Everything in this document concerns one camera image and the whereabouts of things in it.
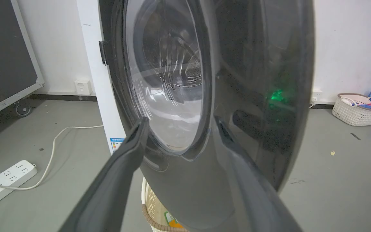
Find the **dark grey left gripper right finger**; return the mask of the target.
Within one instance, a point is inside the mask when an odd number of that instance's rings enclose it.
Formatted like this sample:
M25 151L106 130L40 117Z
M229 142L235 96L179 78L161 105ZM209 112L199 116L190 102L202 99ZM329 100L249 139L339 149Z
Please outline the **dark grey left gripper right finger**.
M214 116L214 143L228 177L238 231L301 232L276 190L218 116Z

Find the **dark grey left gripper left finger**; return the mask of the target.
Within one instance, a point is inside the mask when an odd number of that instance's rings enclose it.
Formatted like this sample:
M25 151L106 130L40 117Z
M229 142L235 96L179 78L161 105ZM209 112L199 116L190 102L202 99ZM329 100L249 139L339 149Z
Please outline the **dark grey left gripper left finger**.
M145 154L149 119L140 118L100 170L60 232L119 232L134 172Z

